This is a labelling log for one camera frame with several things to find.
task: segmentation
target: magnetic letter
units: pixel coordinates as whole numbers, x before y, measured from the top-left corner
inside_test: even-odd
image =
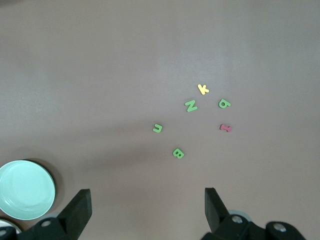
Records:
[[[191,101],[187,101],[187,102],[184,104],[185,106],[189,106],[188,109],[186,110],[188,113],[198,109],[197,106],[194,106],[195,103],[196,103],[195,100],[191,100]]]
[[[209,92],[209,89],[206,89],[206,85],[201,86],[201,84],[198,85],[198,89],[200,90],[202,95],[205,95],[206,93]]]
[[[230,106],[231,106],[231,103],[224,99],[221,99],[219,102],[219,107],[222,109],[225,109],[226,107],[230,107]]]
[[[154,132],[156,132],[156,133],[160,133],[161,132],[161,130],[162,130],[162,126],[161,125],[159,125],[159,124],[155,124],[154,125],[156,128],[154,128],[154,129],[152,129]]]
[[[232,126],[225,126],[224,124],[221,124],[220,130],[226,130],[228,133],[230,133],[232,130]]]
[[[173,151],[173,156],[177,157],[178,159],[182,159],[184,155],[185,154],[179,148]]]

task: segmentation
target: gray surface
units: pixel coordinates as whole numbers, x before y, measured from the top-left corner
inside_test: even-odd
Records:
[[[319,26],[318,0],[2,0],[0,163],[52,172],[50,215],[90,188],[81,240],[200,239],[205,187],[318,239]]]

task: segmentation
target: silver screw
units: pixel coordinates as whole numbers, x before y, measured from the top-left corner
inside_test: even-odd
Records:
[[[239,216],[233,216],[233,217],[232,217],[232,221],[233,221],[234,223],[236,223],[236,224],[242,224],[242,223],[243,223],[242,218],[239,217]]]
[[[4,236],[4,235],[6,235],[6,233],[7,233],[7,231],[6,231],[6,230],[1,230],[1,231],[0,231],[0,237],[2,237],[2,236]]]
[[[275,223],[273,225],[274,229],[284,233],[285,231],[287,231],[287,229],[285,228],[285,226],[283,226],[281,223]]]
[[[41,227],[47,227],[51,224],[51,221],[50,220],[47,220],[47,221],[44,221],[43,223],[41,223]]]

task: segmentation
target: mint green plate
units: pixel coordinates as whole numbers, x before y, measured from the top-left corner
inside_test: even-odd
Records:
[[[16,160],[0,168],[0,209],[15,219],[41,217],[51,208],[55,195],[52,177],[39,164]]]

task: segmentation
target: screw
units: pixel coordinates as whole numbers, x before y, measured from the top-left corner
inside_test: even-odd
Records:
[[[51,221],[50,220],[47,220],[47,221],[44,221],[43,223],[41,223],[41,227],[47,227],[51,224]]]
[[[6,235],[6,233],[7,233],[7,231],[6,231],[6,230],[1,230],[1,231],[0,231],[0,237],[2,237],[2,236],[4,236],[4,235]]]
[[[284,233],[285,231],[287,231],[287,229],[285,228],[285,226],[283,226],[283,225],[280,224],[280,223],[275,223],[275,224],[273,225],[273,227],[274,227],[274,229],[276,229],[276,230],[278,230],[278,231],[280,231],[280,232],[282,232],[282,233]]]
[[[232,221],[233,221],[234,223],[236,223],[236,224],[242,224],[242,223],[243,223],[242,218],[239,217],[239,216],[233,216],[233,217],[232,217]]]

